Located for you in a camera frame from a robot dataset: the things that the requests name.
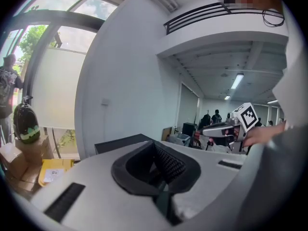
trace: window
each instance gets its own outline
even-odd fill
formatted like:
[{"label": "window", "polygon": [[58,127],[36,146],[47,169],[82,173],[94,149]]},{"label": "window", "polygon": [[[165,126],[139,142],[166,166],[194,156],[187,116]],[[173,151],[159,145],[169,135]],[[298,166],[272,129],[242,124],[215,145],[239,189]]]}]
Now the window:
[{"label": "window", "polygon": [[11,45],[13,44],[13,41],[16,38],[18,33],[19,33],[19,30],[10,32],[7,39],[5,40],[3,47],[0,51],[0,66],[3,65],[3,57],[5,57],[7,53],[9,52]]},{"label": "window", "polygon": [[68,10],[72,5],[74,5],[78,0],[36,0],[31,4],[30,11],[33,7],[37,10]]},{"label": "window", "polygon": [[68,26],[60,27],[58,32],[62,42],[60,46],[61,49],[84,53],[88,52],[88,49],[96,35],[96,33],[93,32]]},{"label": "window", "polygon": [[14,14],[13,16],[18,15],[18,14],[20,13],[20,11],[21,11],[24,7],[26,7],[26,6],[28,5],[28,3],[30,3],[31,1],[32,1],[32,0],[26,0],[26,1],[23,3],[23,5],[21,5],[20,8],[15,12],[15,14]]},{"label": "window", "polygon": [[27,27],[22,39],[19,42],[19,45],[13,52],[16,55],[18,61],[24,64],[26,60],[30,60],[35,46],[46,28],[47,25],[31,25]]},{"label": "window", "polygon": [[75,12],[87,14],[106,20],[116,9],[116,6],[102,0],[88,0],[83,3]]},{"label": "window", "polygon": [[[54,158],[58,158],[59,156],[56,151],[56,145],[53,140],[52,129],[46,128],[46,130],[47,130],[47,135],[49,137],[49,142],[51,145],[53,156]],[[43,127],[40,127],[40,132],[41,134],[44,134]],[[79,159],[76,138],[75,138],[75,130],[54,128],[53,132],[61,158]]]}]

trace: ceiling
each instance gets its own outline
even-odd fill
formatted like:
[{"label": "ceiling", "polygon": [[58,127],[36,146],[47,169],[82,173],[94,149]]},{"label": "ceiling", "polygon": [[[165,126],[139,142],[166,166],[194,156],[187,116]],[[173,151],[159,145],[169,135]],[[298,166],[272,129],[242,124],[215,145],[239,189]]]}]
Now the ceiling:
[{"label": "ceiling", "polygon": [[[202,46],[171,56],[199,85],[205,98],[267,103],[286,68],[285,45],[234,41]],[[244,73],[236,90],[231,86]]]}]

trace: person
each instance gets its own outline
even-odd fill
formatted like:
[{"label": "person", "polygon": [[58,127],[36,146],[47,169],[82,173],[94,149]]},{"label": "person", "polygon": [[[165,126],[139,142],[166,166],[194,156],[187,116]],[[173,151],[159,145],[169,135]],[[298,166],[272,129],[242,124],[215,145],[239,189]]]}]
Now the person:
[{"label": "person", "polygon": [[261,127],[262,123],[261,123],[261,118],[258,118],[258,122],[255,124],[255,127]]},{"label": "person", "polygon": [[22,89],[23,82],[17,71],[13,69],[16,56],[10,54],[3,58],[3,66],[0,67],[0,125],[5,142],[12,142],[11,121],[9,115],[13,112],[14,89]]},{"label": "person", "polygon": [[211,121],[211,117],[209,114],[206,114],[202,119],[201,119],[201,122],[199,124],[199,128],[198,129],[201,129],[203,127],[206,127],[208,125],[210,125],[210,121]]},{"label": "person", "polygon": [[215,124],[219,122],[221,122],[221,116],[219,114],[219,110],[215,110],[215,115],[212,116],[211,124]]},{"label": "person", "polygon": [[230,116],[231,116],[230,113],[228,113],[228,114],[227,114],[226,122],[230,122],[230,120],[231,120]]}]

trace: backpack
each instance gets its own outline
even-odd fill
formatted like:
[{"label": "backpack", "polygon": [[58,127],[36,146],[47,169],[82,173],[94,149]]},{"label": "backpack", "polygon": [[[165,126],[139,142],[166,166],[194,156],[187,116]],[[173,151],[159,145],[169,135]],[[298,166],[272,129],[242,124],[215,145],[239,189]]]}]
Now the backpack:
[{"label": "backpack", "polygon": [[218,115],[215,115],[216,119],[215,121],[213,121],[213,124],[215,123],[220,123],[221,122],[221,116],[218,114]]}]

